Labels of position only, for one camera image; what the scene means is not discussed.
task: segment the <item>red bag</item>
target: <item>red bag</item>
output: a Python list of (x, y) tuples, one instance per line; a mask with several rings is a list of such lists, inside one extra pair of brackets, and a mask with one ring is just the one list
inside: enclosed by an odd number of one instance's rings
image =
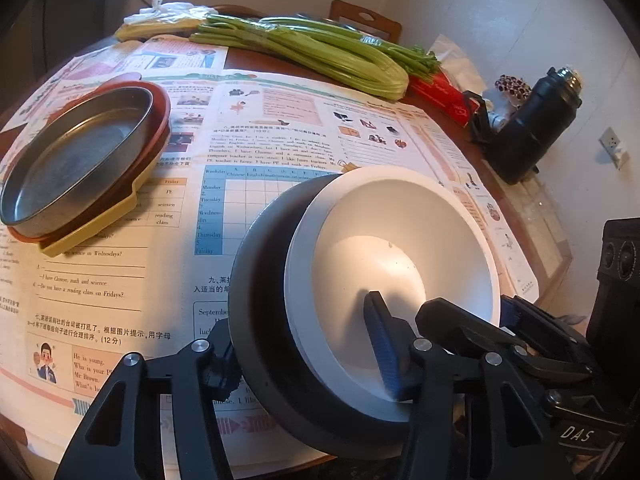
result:
[(470, 110), (466, 107), (462, 92), (449, 82), (444, 72), (434, 75), (432, 83), (409, 76), (409, 88), (431, 101), (461, 126), (466, 126), (479, 108), (479, 104), (473, 99), (468, 100)]

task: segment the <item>wooden table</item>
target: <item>wooden table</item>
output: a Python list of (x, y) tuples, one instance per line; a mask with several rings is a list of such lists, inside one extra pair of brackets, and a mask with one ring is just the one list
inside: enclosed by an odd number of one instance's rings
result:
[[(90, 52), (92, 50), (97, 50), (98, 48), (102, 48), (104, 46), (108, 46), (109, 44), (113, 44), (115, 41), (113, 38), (107, 38), (104, 41), (101, 41), (97, 44), (92, 45), (91, 47), (85, 49), (85, 52)], [(51, 70), (49, 73), (45, 74), (39, 81), (35, 82), (34, 85), (22, 95), (20, 98), (16, 99), (14, 105), (7, 110), (4, 111), (0, 115), (0, 129), (4, 127), (7, 121), (11, 118), (11, 116), (17, 111), (17, 109), (22, 105), (23, 102), (34, 92), (47, 78), (49, 78), (56, 70), (62, 67), (60, 64), (55, 69)], [(288, 62), (286, 60), (278, 59), (275, 57), (267, 56), (265, 54), (260, 54), (257, 52), (252, 52), (249, 50), (241, 50), (237, 48), (230, 48), (228, 54), (226, 56), (225, 68), (237, 68), (240, 70), (251, 70), (255, 72), (275, 72), (286, 75), (292, 75), (296, 77), (303, 77), (308, 79), (314, 79), (318, 81), (329, 82), (332, 84), (338, 84), (334, 80), (327, 78), (323, 75), (320, 75), (316, 72), (312, 72), (309, 69), (304, 68), (303, 66), (297, 65), (292, 62)], [(511, 202), (505, 196), (504, 191), (498, 184), (495, 177), (492, 175), (491, 171), (488, 169), (487, 165), (482, 161), (482, 153), (478, 146), (470, 142), (470, 137), (468, 132), (459, 124), (455, 123), (452, 119), (446, 116), (444, 113), (439, 111), (434, 105), (430, 102), (427, 102), (425, 99), (420, 97), (417, 94), (413, 94), (411, 91), (407, 94), (407, 96), (402, 99), (403, 103), (417, 106), (424, 110), (431, 118), (433, 118), (443, 129), (443, 131), (456, 143), (462, 153), (465, 155), (467, 160), (476, 168), (480, 179), (494, 197), (495, 201), (500, 206), (501, 211), (503, 212), (504, 218), (513, 231), (516, 240), (522, 247), (524, 254), (532, 267), (533, 272), (538, 279), (538, 284), (540, 287), (540, 295), (542, 296), (543, 292), (552, 285), (552, 281), (555, 281), (555, 278), (552, 280), (549, 279), (542, 260), (540, 259), (538, 253), (536, 252), (536, 248), (532, 243), (532, 238), (530, 238), (527, 233), (526, 226), (524, 222), (521, 220), (520, 216), (517, 214)], [(23, 126), (19, 126), (12, 130), (8, 130), (0, 134), (0, 157), (4, 156), (9, 147), (14, 142), (15, 138), (18, 136)], [(9, 421), (4, 416), (0, 415), (0, 430), (4, 431), (6, 434), (11, 436), (14, 440), (23, 443), (25, 446), (27, 444), (26, 434), (24, 430), (11, 421)]]

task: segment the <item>yellow tray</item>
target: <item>yellow tray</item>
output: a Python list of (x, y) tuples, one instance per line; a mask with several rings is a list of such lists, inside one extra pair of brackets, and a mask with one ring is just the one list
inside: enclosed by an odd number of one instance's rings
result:
[(129, 196), (108, 208), (107, 211), (104, 211), (97, 217), (89, 220), (86, 224), (80, 226), (75, 231), (72, 231), (65, 237), (60, 238), (60, 240), (56, 240), (48, 245), (46, 245), (46, 240), (39, 242), (38, 249), (40, 252), (50, 258), (58, 256), (59, 254), (74, 248), (76, 245), (81, 244), (85, 240), (88, 240), (92, 236), (97, 235), (105, 227), (110, 226), (130, 211), (133, 211), (138, 203), (138, 191), (151, 176), (151, 172), (156, 167), (163, 151), (164, 150), (160, 150), (154, 160), (152, 160), (151, 163), (142, 170), (142, 172), (131, 183), (131, 194)]

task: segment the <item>black thermos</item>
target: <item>black thermos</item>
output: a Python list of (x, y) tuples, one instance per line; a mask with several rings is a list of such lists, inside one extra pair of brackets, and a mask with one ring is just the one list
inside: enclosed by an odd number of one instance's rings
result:
[(551, 67), (486, 146), (486, 160), (507, 184), (521, 181), (572, 123), (581, 89), (576, 73)]

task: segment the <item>celery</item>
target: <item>celery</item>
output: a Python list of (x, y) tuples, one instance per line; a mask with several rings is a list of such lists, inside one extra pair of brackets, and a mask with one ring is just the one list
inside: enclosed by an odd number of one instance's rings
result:
[(207, 20), (209, 24), (201, 25), (191, 41), (275, 52), (353, 88), (390, 100), (400, 99), (406, 91), (405, 70), (358, 39), (322, 30), (305, 34), (293, 27), (231, 16), (211, 15)]
[(398, 65), (411, 75), (416, 75), (427, 81), (431, 81), (432, 76), (439, 70), (440, 62), (433, 52), (425, 53), (420, 46), (406, 48), (404, 46), (382, 40), (375, 36), (370, 36), (363, 32), (357, 32), (348, 28), (338, 27), (329, 23), (314, 22), (304, 18), (263, 18), (260, 23), (268, 23), (270, 25), (283, 25), (293, 30), (302, 32), (303, 34), (311, 34), (317, 31), (332, 32), (334, 34), (350, 38), (351, 40), (359, 40), (362, 43), (375, 47), (392, 58)]

